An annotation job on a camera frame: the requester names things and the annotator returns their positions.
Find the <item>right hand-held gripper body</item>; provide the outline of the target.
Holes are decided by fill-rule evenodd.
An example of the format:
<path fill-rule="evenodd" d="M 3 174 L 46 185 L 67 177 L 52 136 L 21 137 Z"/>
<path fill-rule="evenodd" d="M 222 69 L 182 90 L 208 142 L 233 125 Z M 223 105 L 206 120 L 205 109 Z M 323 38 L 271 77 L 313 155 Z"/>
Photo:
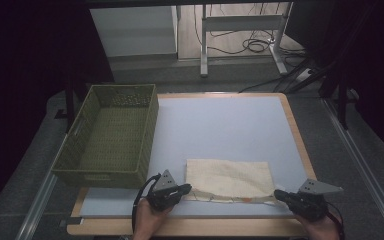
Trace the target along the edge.
<path fill-rule="evenodd" d="M 324 196 L 342 191 L 342 187 L 307 179 L 297 193 L 288 194 L 287 205 L 294 214 L 310 222 L 318 221 L 328 213 Z"/>

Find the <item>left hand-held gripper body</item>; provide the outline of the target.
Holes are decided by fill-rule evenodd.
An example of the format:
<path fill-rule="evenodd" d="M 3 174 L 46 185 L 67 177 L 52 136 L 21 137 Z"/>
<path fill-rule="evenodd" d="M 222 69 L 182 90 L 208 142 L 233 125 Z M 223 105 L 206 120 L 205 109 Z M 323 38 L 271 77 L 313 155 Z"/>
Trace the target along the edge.
<path fill-rule="evenodd" d="M 172 196 L 178 192 L 178 185 L 168 170 L 165 170 L 154 185 L 151 186 L 146 199 L 156 211 L 164 211 L 179 202 L 173 202 Z"/>

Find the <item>cream patterned cloth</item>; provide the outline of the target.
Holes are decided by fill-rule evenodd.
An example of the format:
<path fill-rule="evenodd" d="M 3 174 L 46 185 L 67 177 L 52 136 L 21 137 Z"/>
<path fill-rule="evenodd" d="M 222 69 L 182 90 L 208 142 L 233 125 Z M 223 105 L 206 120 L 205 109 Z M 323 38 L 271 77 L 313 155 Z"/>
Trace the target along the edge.
<path fill-rule="evenodd" d="M 185 180 L 190 201 L 216 203 L 274 202 L 274 182 L 267 162 L 188 159 Z"/>

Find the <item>green woven plastic basket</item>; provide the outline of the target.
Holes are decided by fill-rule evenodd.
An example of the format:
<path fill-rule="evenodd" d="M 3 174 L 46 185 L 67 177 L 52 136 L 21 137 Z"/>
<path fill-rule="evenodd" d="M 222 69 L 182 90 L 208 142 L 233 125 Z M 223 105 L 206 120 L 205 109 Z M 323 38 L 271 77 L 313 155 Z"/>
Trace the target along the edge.
<path fill-rule="evenodd" d="M 52 173 L 70 186 L 141 187 L 148 176 L 158 111 L 153 84 L 93 85 Z"/>

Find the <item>person's left hand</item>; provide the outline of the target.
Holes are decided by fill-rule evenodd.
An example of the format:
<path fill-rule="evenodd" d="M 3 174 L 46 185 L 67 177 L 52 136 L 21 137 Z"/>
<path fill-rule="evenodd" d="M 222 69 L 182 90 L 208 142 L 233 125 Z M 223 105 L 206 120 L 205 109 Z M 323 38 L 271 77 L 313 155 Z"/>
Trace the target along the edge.
<path fill-rule="evenodd" d="M 156 211 L 147 199 L 141 199 L 137 206 L 136 224 L 132 240 L 150 240 L 162 226 L 172 208 Z"/>

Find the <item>person's right hand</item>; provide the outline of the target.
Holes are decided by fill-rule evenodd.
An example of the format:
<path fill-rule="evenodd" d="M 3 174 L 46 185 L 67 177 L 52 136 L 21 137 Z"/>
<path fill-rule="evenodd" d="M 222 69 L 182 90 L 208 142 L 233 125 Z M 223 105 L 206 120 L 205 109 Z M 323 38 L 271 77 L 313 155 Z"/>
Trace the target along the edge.
<path fill-rule="evenodd" d="M 302 224 L 309 240 L 342 240 L 342 234 L 335 223 L 339 218 L 335 214 L 314 222 L 299 215 L 296 215 L 295 218 Z"/>

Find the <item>white foam mat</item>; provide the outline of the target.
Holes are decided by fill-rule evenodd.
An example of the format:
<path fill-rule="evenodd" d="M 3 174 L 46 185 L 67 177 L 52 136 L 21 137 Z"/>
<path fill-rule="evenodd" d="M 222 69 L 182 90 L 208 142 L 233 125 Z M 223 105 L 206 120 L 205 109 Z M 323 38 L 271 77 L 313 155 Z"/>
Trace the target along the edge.
<path fill-rule="evenodd" d="M 275 187 L 296 192 L 309 174 L 298 151 L 284 95 L 217 98 L 159 97 L 148 177 L 169 169 L 185 182 L 187 159 L 268 162 Z M 130 218 L 138 190 L 90 188 L 80 216 Z M 183 198 L 171 213 L 177 218 L 289 217 L 282 203 L 214 203 Z"/>

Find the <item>black tape piece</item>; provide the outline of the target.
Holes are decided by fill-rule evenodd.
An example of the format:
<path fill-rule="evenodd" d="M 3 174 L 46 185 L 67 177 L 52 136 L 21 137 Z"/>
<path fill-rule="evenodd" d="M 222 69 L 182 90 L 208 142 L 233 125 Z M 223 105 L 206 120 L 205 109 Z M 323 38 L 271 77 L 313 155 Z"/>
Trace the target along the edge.
<path fill-rule="evenodd" d="M 62 219 L 59 223 L 59 226 L 64 228 L 67 227 L 68 225 L 79 225 L 82 222 L 81 217 L 69 217 L 66 219 Z"/>

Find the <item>black tripod stand legs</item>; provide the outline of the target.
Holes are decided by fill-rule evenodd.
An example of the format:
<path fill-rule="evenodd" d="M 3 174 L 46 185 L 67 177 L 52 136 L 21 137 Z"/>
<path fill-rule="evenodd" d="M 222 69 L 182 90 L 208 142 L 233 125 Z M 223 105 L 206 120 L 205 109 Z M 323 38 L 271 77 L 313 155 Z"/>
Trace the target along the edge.
<path fill-rule="evenodd" d="M 305 59 L 297 67 L 279 78 L 274 87 L 274 93 L 292 94 L 326 77 L 328 72 L 335 66 L 332 62 L 322 68 L 307 68 L 308 60 Z"/>

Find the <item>white power strip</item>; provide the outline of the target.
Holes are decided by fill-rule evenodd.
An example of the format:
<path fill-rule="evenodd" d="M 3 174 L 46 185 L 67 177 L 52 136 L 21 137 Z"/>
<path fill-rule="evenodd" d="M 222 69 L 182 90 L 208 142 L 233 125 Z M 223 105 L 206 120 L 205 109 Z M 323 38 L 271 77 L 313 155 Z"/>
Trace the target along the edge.
<path fill-rule="evenodd" d="M 305 70 L 303 70 L 297 77 L 296 77 L 296 81 L 297 82 L 302 82 L 304 80 L 306 80 L 307 78 L 309 78 L 313 73 L 313 70 L 310 69 L 310 68 L 307 68 Z"/>

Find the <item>black stand leg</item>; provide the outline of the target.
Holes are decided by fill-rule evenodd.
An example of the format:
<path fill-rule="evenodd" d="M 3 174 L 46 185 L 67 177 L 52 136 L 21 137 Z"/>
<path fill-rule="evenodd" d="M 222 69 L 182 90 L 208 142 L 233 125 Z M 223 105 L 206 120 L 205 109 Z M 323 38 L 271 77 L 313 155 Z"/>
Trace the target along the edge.
<path fill-rule="evenodd" d="M 75 120 L 75 103 L 74 100 L 77 99 L 82 102 L 87 93 L 87 85 L 78 79 L 68 79 L 65 85 L 65 105 L 66 109 L 59 109 L 54 116 L 55 119 L 66 119 L 67 127 L 66 131 L 69 131 L 74 120 Z"/>

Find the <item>white cabinet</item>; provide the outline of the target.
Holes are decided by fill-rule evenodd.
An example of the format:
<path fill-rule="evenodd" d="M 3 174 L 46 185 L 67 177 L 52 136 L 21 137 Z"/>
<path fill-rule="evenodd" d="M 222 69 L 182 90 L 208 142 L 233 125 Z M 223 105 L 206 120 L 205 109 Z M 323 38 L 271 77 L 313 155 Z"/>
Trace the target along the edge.
<path fill-rule="evenodd" d="M 175 6 L 91 9 L 107 57 L 177 53 Z"/>

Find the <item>aluminium rail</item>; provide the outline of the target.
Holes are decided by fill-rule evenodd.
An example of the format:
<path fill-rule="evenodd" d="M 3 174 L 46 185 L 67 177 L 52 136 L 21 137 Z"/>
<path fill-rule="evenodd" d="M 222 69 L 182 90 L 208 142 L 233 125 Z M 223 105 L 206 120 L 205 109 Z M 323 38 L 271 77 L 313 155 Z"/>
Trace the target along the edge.
<path fill-rule="evenodd" d="M 367 189 L 370 192 L 374 202 L 376 203 L 382 217 L 384 218 L 384 190 L 381 187 L 380 183 L 376 179 L 374 173 L 370 169 L 366 159 L 361 153 L 360 149 L 356 145 L 354 139 L 352 138 L 350 132 L 346 130 L 340 121 L 337 118 L 337 111 L 334 107 L 334 104 L 330 100 L 322 99 L 322 104 L 324 105 L 328 115 L 338 132 L 345 148 L 347 149 L 354 165 L 356 166 L 359 174 L 361 175 L 363 182 L 365 183 Z"/>
<path fill-rule="evenodd" d="M 32 240 L 33 236 L 37 230 L 39 222 L 42 218 L 42 214 L 49 202 L 55 184 L 57 182 L 57 177 L 52 173 L 51 169 L 53 164 L 56 161 L 56 157 L 61 152 L 62 144 L 65 142 L 67 135 L 64 134 L 62 140 L 57 145 L 57 152 L 52 158 L 52 161 L 47 168 L 44 179 L 40 184 L 40 187 L 33 199 L 33 202 L 24 217 L 24 220 L 19 228 L 19 231 L 15 237 L 15 240 Z"/>

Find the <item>black stand post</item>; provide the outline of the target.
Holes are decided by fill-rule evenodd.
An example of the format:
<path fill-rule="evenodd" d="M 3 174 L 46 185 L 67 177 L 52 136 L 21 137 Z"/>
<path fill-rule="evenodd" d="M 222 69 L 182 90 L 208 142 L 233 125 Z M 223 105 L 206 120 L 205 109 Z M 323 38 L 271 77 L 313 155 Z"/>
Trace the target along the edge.
<path fill-rule="evenodd" d="M 337 91 L 337 119 L 341 126 L 347 130 L 346 107 L 347 107 L 347 80 L 346 75 L 337 66 L 331 66 L 326 71 L 326 79 L 323 81 L 318 93 L 322 98 L 329 98 Z"/>

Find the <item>white metal desk frame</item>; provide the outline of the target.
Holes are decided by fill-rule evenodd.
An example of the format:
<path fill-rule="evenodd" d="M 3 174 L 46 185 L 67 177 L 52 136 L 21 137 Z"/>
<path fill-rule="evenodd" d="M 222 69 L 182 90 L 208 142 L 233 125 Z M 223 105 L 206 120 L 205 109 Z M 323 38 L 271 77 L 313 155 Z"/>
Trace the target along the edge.
<path fill-rule="evenodd" d="M 200 75 L 208 76 L 208 54 L 207 54 L 207 33 L 210 31 L 254 31 L 273 30 L 276 35 L 269 42 L 269 50 L 277 69 L 281 75 L 287 74 L 286 66 L 280 55 L 280 43 L 289 18 L 292 3 L 288 2 L 281 14 L 259 15 L 259 16 L 228 16 L 228 17 L 207 17 L 206 6 L 202 6 L 201 19 L 201 55 Z"/>

